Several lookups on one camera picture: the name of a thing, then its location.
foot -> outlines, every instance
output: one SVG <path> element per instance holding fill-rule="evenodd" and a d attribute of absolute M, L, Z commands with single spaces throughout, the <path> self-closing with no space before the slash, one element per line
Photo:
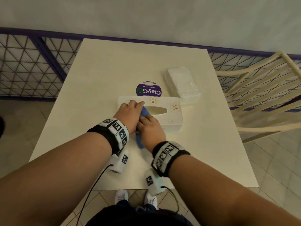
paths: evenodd
<path fill-rule="evenodd" d="M 115 195 L 115 204 L 117 204 L 117 202 L 122 200 L 129 201 L 129 194 L 127 190 L 117 190 Z"/>
<path fill-rule="evenodd" d="M 145 198 L 144 198 L 144 205 L 146 204 L 151 204 L 153 205 L 156 209 L 158 209 L 158 200 L 156 196 L 151 196 L 149 191 L 146 192 Z"/>

dark pants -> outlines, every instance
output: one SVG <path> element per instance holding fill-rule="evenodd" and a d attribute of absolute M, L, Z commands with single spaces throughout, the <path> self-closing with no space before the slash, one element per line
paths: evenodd
<path fill-rule="evenodd" d="M 113 223 L 122 222 L 124 219 L 129 217 L 134 217 L 139 213 L 149 211 L 152 213 L 164 213 L 170 217 L 185 223 L 186 225 L 193 226 L 189 220 L 187 220 L 184 216 L 175 213 L 174 211 L 167 209 L 159 209 L 157 210 L 153 205 L 146 204 L 144 208 L 138 206 L 137 208 L 133 208 L 130 206 L 127 200 L 119 201 L 116 205 L 108 206 L 102 209 L 99 213 L 97 213 L 86 226 L 95 226 L 101 222 L 101 225 L 108 225 Z"/>

wire grid panel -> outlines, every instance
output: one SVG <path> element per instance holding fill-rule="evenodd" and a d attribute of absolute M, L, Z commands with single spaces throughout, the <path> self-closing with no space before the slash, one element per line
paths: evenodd
<path fill-rule="evenodd" d="M 27 36 L 0 34 L 0 95 L 56 98 L 61 81 Z"/>
<path fill-rule="evenodd" d="M 43 40 L 62 69 L 68 74 L 82 41 L 58 38 L 43 38 Z"/>
<path fill-rule="evenodd" d="M 221 53 L 210 53 L 210 58 L 212 61 L 212 64 L 215 68 L 216 71 L 234 71 L 234 70 L 241 70 L 244 68 L 247 68 L 253 64 L 258 63 L 261 60 L 266 59 L 265 57 L 257 57 L 257 56 L 246 56 L 246 55 L 232 55 L 232 54 L 221 54 Z M 248 79 L 250 79 L 251 77 L 253 77 L 254 75 L 256 75 L 257 73 L 259 73 L 260 71 L 264 70 L 265 68 L 268 68 L 270 65 L 273 65 L 273 63 L 278 62 L 279 59 L 274 60 L 266 65 L 264 65 L 261 68 L 256 69 L 254 72 L 252 72 L 247 78 L 245 78 L 241 83 L 243 83 L 244 81 L 247 81 Z M 294 60 L 294 63 L 300 68 L 301 66 L 301 60 Z M 270 70 L 269 72 L 265 73 L 262 76 L 258 76 L 254 81 L 252 81 L 250 84 L 242 87 L 241 89 L 239 89 L 237 92 L 235 92 L 234 94 L 230 95 L 229 97 L 232 97 L 235 94 L 238 94 L 240 92 L 242 92 L 245 88 L 249 87 L 250 85 L 254 84 L 255 82 L 263 79 L 264 77 L 266 77 L 268 74 L 273 74 L 273 72 L 277 71 L 278 69 L 284 67 L 286 65 L 285 61 L 282 60 L 280 62 L 279 65 L 277 65 L 275 68 L 273 68 L 272 70 Z M 229 101 L 229 103 L 233 103 L 238 101 L 239 99 L 243 98 L 246 95 L 251 94 L 254 91 L 257 91 L 258 89 L 266 86 L 266 85 L 271 85 L 271 87 L 269 89 L 267 89 L 264 92 L 261 92 L 259 94 L 257 94 L 256 96 L 246 100 L 245 102 L 243 102 L 242 104 L 238 105 L 244 105 L 252 100 L 258 99 L 260 97 L 265 96 L 266 94 L 272 92 L 273 90 L 277 90 L 279 87 L 291 83 L 293 81 L 299 81 L 297 76 L 294 76 L 292 78 L 289 78 L 279 84 L 274 85 L 273 82 L 275 82 L 276 80 L 278 80 L 281 76 L 284 75 L 288 75 L 291 73 L 291 69 L 288 69 L 286 71 L 281 72 L 280 74 L 276 75 L 275 77 L 271 78 L 270 80 L 264 82 L 263 84 L 260 84 L 258 87 L 255 87 L 254 89 L 252 89 L 251 91 L 246 92 L 245 94 L 235 98 L 235 100 L 233 101 Z M 231 87 L 231 85 L 240 77 L 240 75 L 234 75 L 234 76 L 218 76 L 218 79 L 220 81 L 221 87 L 223 89 L 223 91 L 225 92 L 229 87 Z M 298 82 L 296 82 L 296 85 L 294 87 L 288 88 L 286 90 L 284 90 L 283 92 L 276 94 L 274 96 L 271 96 L 267 99 L 262 100 L 259 103 L 256 103 L 254 107 L 258 107 L 260 105 L 266 104 L 268 102 L 271 102 L 281 96 L 287 95 L 289 93 L 292 93 L 294 90 L 297 89 L 301 89 L 301 84 L 298 84 Z M 283 105 L 285 102 L 288 102 L 289 100 L 286 100 L 284 102 L 281 102 L 275 106 L 272 106 L 271 108 L 275 109 L 278 108 L 279 106 Z"/>

sticker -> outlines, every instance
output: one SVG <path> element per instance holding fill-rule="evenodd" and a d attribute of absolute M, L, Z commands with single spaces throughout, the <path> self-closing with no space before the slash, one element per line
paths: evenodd
<path fill-rule="evenodd" d="M 136 94 L 137 96 L 161 97 L 162 90 L 156 83 L 147 81 L 137 86 Z"/>

white wall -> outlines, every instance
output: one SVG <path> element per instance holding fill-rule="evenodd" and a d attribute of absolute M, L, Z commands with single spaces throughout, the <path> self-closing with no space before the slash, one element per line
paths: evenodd
<path fill-rule="evenodd" d="M 301 54 L 301 0 L 0 0 L 0 27 Z"/>

